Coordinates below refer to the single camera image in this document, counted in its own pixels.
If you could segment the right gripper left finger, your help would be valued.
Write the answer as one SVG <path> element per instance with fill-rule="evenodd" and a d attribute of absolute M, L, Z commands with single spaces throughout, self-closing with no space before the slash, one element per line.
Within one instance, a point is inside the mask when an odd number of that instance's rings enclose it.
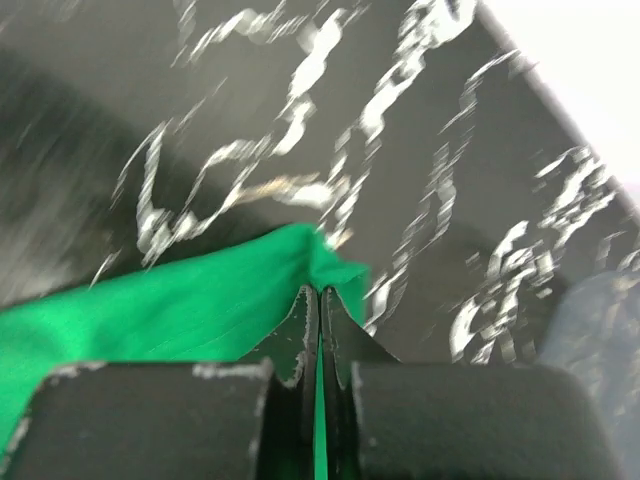
<path fill-rule="evenodd" d="M 318 297 L 304 285 L 285 318 L 249 352 L 251 360 L 268 360 L 273 367 L 261 412 L 258 479 L 314 477 L 318 344 Z"/>

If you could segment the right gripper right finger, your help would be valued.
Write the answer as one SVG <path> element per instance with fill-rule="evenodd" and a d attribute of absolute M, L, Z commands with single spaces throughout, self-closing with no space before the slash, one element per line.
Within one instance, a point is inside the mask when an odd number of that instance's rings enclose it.
<path fill-rule="evenodd" d="M 397 364 L 399 360 L 356 323 L 336 288 L 327 287 L 320 294 L 319 315 L 327 477 L 356 479 L 358 422 L 352 366 L 362 362 Z"/>

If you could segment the green t shirt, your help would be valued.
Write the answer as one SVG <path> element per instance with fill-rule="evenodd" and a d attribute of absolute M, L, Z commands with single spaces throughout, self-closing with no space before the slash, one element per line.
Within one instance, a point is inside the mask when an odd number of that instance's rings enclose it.
<path fill-rule="evenodd" d="M 1 314 L 1 452 L 40 381 L 80 361 L 236 360 L 289 311 L 303 285 L 333 287 L 356 321 L 366 265 L 342 259 L 308 224 L 81 286 Z"/>

